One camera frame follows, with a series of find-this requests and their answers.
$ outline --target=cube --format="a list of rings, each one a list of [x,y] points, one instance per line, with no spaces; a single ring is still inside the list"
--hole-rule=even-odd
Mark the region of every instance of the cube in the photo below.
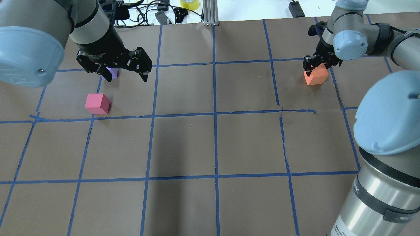
[[[118,68],[117,67],[112,67],[112,68],[107,67],[107,69],[108,69],[109,72],[111,72],[112,79],[118,78]]]
[[[109,99],[103,93],[88,94],[86,99],[86,108],[93,115],[108,114],[110,106]]]
[[[319,65],[316,67],[311,76],[306,74],[306,71],[303,72],[303,76],[305,76],[306,84],[307,85],[314,85],[314,84],[323,84],[328,77],[328,70],[325,68],[324,64]]]

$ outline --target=yellow tape roll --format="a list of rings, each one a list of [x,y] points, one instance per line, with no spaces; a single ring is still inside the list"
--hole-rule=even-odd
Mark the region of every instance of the yellow tape roll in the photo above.
[[[200,6],[200,2],[198,0],[180,0],[181,1],[181,7],[187,8],[190,10],[197,10],[197,8]]]

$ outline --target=metal post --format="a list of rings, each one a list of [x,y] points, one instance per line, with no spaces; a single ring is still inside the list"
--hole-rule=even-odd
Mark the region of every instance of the metal post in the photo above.
[[[217,17],[217,0],[203,0],[204,25],[219,25]]]

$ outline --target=orange cube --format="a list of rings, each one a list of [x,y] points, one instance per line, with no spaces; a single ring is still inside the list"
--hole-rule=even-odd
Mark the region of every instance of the orange cube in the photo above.
[[[312,71],[311,76],[308,76],[306,74],[306,71],[303,72],[303,76],[305,76],[307,85],[323,84],[327,79],[328,75],[328,70],[323,64],[316,67]]]

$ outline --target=light blue cap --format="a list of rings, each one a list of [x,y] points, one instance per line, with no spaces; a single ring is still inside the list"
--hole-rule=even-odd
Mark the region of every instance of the light blue cap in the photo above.
[[[369,0],[338,0],[336,6],[347,10],[365,10]]]
[[[354,137],[373,155],[420,145],[420,71],[399,71],[378,81],[360,103]]]
[[[40,30],[0,27],[0,80],[27,87],[49,84],[64,58],[57,39]]]
[[[357,31],[341,31],[334,36],[334,52],[342,60],[355,60],[366,53],[367,41],[365,36]]]

